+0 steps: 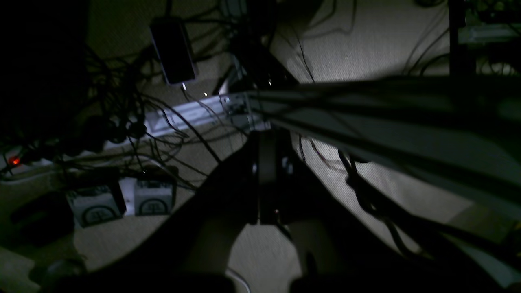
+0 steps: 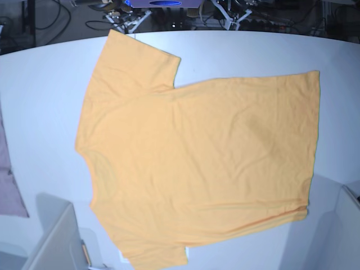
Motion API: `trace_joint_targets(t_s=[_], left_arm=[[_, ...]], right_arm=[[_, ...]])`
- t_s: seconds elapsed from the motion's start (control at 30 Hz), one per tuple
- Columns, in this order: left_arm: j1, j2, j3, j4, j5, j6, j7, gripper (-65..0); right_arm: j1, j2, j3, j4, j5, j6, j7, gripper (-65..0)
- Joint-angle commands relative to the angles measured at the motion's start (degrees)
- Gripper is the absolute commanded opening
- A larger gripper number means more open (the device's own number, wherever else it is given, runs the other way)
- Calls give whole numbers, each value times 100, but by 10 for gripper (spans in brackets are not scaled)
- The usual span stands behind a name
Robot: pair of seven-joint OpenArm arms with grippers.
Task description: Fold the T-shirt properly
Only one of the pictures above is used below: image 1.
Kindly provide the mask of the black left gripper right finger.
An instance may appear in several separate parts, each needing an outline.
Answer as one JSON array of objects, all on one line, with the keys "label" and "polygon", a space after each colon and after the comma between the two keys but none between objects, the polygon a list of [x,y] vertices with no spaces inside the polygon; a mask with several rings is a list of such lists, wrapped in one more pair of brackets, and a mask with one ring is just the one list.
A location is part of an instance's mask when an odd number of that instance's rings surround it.
[{"label": "black left gripper right finger", "polygon": [[348,167],[362,208],[390,229],[389,248],[338,202],[277,131],[277,224],[287,225],[305,266],[299,293],[479,293],[481,269],[467,254],[407,213]]}]

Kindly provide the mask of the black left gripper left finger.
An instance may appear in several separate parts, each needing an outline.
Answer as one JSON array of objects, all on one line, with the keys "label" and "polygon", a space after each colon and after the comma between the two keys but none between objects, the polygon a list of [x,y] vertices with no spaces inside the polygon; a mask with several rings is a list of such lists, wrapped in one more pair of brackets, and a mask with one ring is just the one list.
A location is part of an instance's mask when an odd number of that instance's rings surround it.
[{"label": "black left gripper left finger", "polygon": [[257,220],[254,165],[260,136],[251,132],[132,252],[93,273],[60,280],[54,293],[234,293],[225,272],[236,238]]}]

